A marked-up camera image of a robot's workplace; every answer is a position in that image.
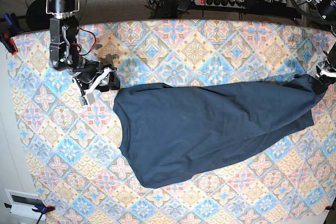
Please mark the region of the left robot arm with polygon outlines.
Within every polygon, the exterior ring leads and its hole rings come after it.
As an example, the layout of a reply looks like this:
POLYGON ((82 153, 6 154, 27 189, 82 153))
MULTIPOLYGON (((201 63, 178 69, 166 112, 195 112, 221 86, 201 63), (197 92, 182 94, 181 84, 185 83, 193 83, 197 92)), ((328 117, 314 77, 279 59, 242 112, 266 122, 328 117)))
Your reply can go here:
MULTIPOLYGON (((330 26, 335 31, 335 0, 305 0, 315 7, 319 16, 305 12, 295 0, 290 0, 293 7, 302 16, 320 25, 330 26)), ((324 52, 325 60, 317 66, 317 73, 312 84, 315 94, 322 94, 335 83, 335 46, 329 52, 324 52)))

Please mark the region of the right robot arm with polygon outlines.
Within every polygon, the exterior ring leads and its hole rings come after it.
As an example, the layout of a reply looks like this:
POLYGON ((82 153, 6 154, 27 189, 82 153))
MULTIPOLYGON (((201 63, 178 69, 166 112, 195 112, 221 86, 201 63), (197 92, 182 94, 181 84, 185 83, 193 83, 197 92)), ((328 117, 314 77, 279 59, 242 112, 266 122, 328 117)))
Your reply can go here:
POLYGON ((50 19, 49 61, 56 71, 66 71, 79 88, 81 96, 94 90, 107 92, 120 89, 116 68, 91 61, 80 53, 77 43, 80 31, 75 13, 79 11, 79 0, 47 0, 46 13, 50 19))

